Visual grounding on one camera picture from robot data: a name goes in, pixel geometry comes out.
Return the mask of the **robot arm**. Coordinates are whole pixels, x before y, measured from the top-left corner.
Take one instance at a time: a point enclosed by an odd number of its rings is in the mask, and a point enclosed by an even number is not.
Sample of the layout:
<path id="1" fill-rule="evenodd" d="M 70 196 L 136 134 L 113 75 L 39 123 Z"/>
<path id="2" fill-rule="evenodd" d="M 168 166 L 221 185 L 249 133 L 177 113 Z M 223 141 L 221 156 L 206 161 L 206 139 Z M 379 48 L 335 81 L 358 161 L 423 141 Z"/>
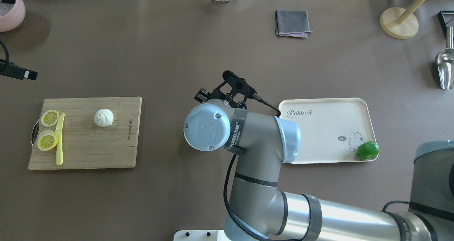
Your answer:
<path id="1" fill-rule="evenodd" d="M 453 141 L 421 144 L 408 210 L 380 212 L 277 190 L 282 163 L 297 155 L 300 127 L 276 116 L 232 108 L 219 99 L 197 105 L 184 122 L 188 144 L 239 156 L 224 232 L 232 241 L 452 241 Z"/>

